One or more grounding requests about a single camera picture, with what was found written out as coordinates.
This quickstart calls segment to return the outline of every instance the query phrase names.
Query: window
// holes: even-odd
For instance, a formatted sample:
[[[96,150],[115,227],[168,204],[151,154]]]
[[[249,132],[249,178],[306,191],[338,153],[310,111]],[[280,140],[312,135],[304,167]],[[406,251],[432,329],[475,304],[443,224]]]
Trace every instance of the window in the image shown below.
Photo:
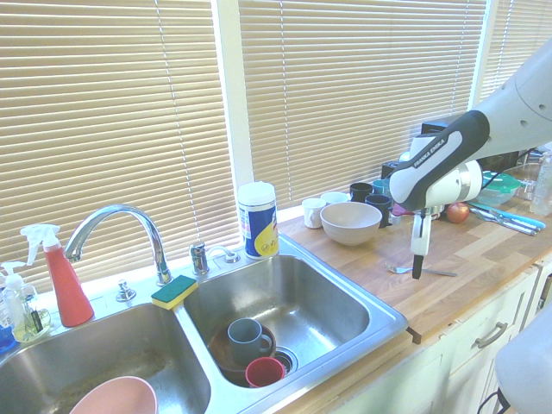
[[[78,224],[108,204],[152,217],[167,259],[198,237],[239,241],[209,0],[3,2],[0,257],[26,260],[19,229]],[[21,274],[50,290],[44,255]],[[95,229],[82,281],[147,267],[146,232]]]
[[[240,0],[255,180],[279,208],[376,179],[467,110],[484,0]]]
[[[480,100],[491,95],[550,37],[552,0],[498,0],[489,22]]]

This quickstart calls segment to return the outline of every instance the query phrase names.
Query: double sink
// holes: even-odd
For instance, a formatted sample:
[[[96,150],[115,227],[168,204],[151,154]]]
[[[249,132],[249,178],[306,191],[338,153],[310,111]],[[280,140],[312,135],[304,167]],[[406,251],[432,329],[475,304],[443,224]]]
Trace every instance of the double sink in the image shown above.
[[[279,243],[269,260],[215,258],[174,311],[150,303],[156,286],[148,280],[123,308],[106,294],[95,320],[17,348],[0,360],[2,413],[67,414],[121,375],[147,380],[160,414],[275,412],[406,329],[393,308],[291,239]],[[240,317],[273,332],[288,372],[282,380],[253,389],[224,378],[207,345]]]

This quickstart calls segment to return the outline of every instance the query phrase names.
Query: red cup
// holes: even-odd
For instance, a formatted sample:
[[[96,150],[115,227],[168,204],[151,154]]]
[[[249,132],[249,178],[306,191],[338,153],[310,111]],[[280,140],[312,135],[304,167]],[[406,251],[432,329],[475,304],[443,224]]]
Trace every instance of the red cup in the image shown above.
[[[270,356],[257,358],[245,370],[245,379],[253,388],[270,386],[284,378],[284,375],[285,368],[282,363]]]

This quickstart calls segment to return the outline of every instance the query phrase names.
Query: gray mug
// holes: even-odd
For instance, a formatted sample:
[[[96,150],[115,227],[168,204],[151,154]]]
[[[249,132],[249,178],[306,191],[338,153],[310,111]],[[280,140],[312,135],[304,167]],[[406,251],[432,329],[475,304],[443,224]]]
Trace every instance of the gray mug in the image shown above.
[[[234,361],[246,366],[262,355],[267,355],[273,347],[269,336],[263,335],[262,325],[249,317],[237,319],[228,327],[228,338]],[[261,347],[261,340],[268,342],[267,348]]]

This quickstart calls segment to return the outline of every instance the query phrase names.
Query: red spray bottle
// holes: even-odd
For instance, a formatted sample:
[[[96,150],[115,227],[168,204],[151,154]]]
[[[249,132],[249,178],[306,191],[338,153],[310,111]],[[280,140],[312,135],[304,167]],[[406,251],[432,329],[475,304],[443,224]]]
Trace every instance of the red spray bottle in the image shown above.
[[[63,326],[71,328],[92,318],[94,310],[80,286],[80,281],[71,263],[64,256],[61,243],[55,236],[58,231],[60,231],[60,226],[34,224],[21,229],[21,234],[25,235],[28,240],[28,266],[35,261],[38,247],[42,244],[58,301],[61,323]]]

